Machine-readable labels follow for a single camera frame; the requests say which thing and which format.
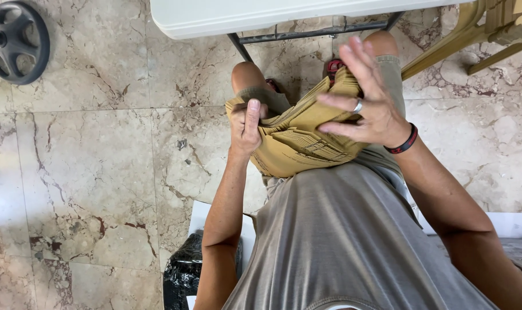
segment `caster wheel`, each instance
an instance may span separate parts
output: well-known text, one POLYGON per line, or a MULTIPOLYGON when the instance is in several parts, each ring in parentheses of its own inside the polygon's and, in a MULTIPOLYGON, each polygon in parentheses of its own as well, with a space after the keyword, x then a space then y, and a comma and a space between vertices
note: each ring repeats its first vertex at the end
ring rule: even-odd
POLYGON ((0 4, 0 77, 9 83, 26 85, 37 80, 47 67, 51 53, 49 32, 43 18, 29 5, 18 2, 0 4), (18 17, 9 20, 7 16, 19 11, 18 17), (26 29, 33 25, 36 42, 30 43, 26 29), (34 65, 27 72, 18 67, 18 56, 27 55, 34 65))

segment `rubber bracelet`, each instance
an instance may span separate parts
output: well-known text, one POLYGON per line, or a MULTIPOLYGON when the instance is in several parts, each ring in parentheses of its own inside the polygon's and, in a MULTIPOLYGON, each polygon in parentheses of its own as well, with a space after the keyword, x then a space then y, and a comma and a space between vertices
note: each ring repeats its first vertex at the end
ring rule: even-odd
POLYGON ((410 148, 410 146, 412 146, 412 144, 414 144, 414 141, 416 141, 416 138, 418 138, 418 128, 416 128, 416 126, 413 124, 413 123, 409 123, 410 126, 412 126, 412 131, 410 131, 410 137, 407 139, 407 141, 403 144, 401 144, 401 146, 399 147, 395 147, 395 148, 387 148, 387 147, 383 147, 386 149, 386 151, 388 151, 389 153, 392 153, 392 154, 399 154, 399 153, 402 153, 406 150, 408 150, 410 148))

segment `shorts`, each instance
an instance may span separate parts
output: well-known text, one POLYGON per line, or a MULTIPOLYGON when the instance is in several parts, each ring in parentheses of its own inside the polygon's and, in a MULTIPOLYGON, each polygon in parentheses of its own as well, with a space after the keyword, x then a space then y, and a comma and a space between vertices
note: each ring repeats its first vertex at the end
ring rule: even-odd
MULTIPOLYGON (((405 106, 403 99, 403 80, 401 78, 399 58, 393 55, 382 55, 377 56, 376 61, 380 65, 384 84, 395 102, 395 107, 404 117, 405 106)), ((240 90, 236 96, 242 97, 245 102, 248 102, 251 98, 259 99, 261 103, 265 103, 268 106, 268 117, 278 116, 291 108, 290 103, 284 94, 271 92, 265 88, 245 88, 240 90)), ((364 148, 357 157, 353 159, 353 161, 358 162, 363 166, 382 166, 395 172, 402 180, 404 179, 399 165, 382 145, 370 144, 364 148)), ((265 180, 265 178, 266 177, 263 178, 263 182, 267 185, 268 180, 265 180)))

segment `t-shirt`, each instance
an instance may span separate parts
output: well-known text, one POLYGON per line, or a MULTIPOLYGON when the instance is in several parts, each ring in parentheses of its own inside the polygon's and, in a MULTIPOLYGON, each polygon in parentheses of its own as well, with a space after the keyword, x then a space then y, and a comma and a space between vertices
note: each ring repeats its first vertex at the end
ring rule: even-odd
POLYGON ((350 162, 279 181, 223 309, 498 309, 430 242, 408 202, 350 162))

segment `floor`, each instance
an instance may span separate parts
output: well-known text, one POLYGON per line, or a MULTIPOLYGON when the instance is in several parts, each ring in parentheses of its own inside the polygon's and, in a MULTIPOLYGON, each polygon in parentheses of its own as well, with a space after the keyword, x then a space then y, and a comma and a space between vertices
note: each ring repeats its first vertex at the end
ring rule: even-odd
MULTIPOLYGON (((242 59, 224 35, 169 39, 146 0, 32 6, 51 33, 51 60, 30 85, 0 80, 0 309, 161 309, 161 272, 192 201, 211 202, 223 173, 223 104, 242 59)), ((457 13, 408 12, 391 31, 402 65, 457 13)), ((296 101, 346 37, 247 48, 296 101)), ((405 81, 404 96, 408 119, 485 211, 522 212, 522 52, 472 77, 463 70, 499 49, 471 46, 405 81)), ((250 168, 245 210, 255 213, 264 191, 250 168)))

